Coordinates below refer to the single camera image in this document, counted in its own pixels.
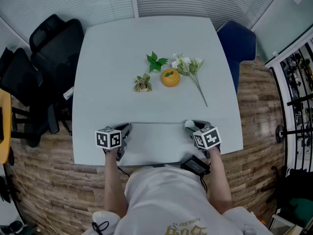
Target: white cable on floor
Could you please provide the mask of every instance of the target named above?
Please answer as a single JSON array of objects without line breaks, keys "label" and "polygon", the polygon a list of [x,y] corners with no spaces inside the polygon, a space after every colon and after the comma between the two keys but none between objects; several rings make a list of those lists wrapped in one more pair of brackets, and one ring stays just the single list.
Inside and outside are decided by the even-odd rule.
[{"label": "white cable on floor", "polygon": [[24,190],[26,191],[28,197],[31,199],[31,201],[33,201],[34,205],[37,207],[37,209],[40,211],[40,213],[42,214],[42,216],[44,216],[44,218],[48,221],[48,223],[53,227],[54,232],[58,234],[57,230],[54,228],[53,224],[50,222],[50,220],[46,217],[46,215],[43,214],[43,212],[39,209],[39,207],[36,205],[35,201],[33,200],[33,198],[29,195],[28,191],[26,190],[25,186],[23,185],[23,183],[21,182],[20,178],[16,175],[15,170],[13,169],[13,167],[11,166],[15,176],[17,177],[18,181],[20,182],[20,184],[22,185],[22,187],[24,188]]}]

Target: yellow round container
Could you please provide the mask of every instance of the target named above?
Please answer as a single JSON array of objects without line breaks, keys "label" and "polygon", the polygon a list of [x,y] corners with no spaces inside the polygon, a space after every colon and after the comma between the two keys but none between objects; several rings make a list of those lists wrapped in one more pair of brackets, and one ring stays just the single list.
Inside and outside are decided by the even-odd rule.
[{"label": "yellow round container", "polygon": [[[173,73],[173,74],[169,76],[165,76],[167,73]],[[161,81],[167,87],[174,87],[177,84],[179,84],[180,74],[175,69],[167,69],[162,73]]]}]

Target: white t-shirt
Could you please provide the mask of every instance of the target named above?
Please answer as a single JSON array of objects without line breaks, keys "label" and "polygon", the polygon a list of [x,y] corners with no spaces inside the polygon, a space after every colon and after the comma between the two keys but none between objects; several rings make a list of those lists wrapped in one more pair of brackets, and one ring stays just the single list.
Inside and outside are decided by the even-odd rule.
[{"label": "white t-shirt", "polygon": [[[125,217],[97,211],[93,220],[109,226],[103,235],[257,235],[272,234],[254,215],[236,207],[220,215],[208,202],[199,176],[172,166],[145,167],[131,175]],[[99,226],[102,230],[106,224]],[[88,229],[84,235],[97,235]]]}]

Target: t-shirt sleeve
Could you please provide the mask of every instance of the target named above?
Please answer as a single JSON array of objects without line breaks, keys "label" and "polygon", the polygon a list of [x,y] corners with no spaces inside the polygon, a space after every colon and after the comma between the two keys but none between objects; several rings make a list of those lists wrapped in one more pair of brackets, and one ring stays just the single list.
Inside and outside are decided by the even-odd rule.
[{"label": "t-shirt sleeve", "polygon": [[255,231],[256,235],[271,235],[272,233],[253,214],[243,207],[236,207],[226,211],[223,217],[228,219],[241,231]]},{"label": "t-shirt sleeve", "polygon": [[[116,226],[118,222],[121,220],[119,215],[109,211],[96,211],[93,213],[92,218],[93,221],[97,223],[99,230],[101,230],[101,233],[103,235],[114,234]],[[91,227],[88,230],[86,230],[83,233],[83,235],[98,235],[98,233]]]}]

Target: black and white cube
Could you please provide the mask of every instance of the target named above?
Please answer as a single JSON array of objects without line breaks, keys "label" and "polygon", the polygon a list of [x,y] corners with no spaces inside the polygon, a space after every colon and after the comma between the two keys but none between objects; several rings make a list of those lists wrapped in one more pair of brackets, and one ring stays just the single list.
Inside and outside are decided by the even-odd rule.
[{"label": "black and white cube", "polygon": [[114,129],[96,131],[96,145],[104,149],[113,149],[122,145],[122,132]]},{"label": "black and white cube", "polygon": [[222,142],[217,127],[209,125],[199,131],[194,132],[196,145],[201,149],[209,149]]}]

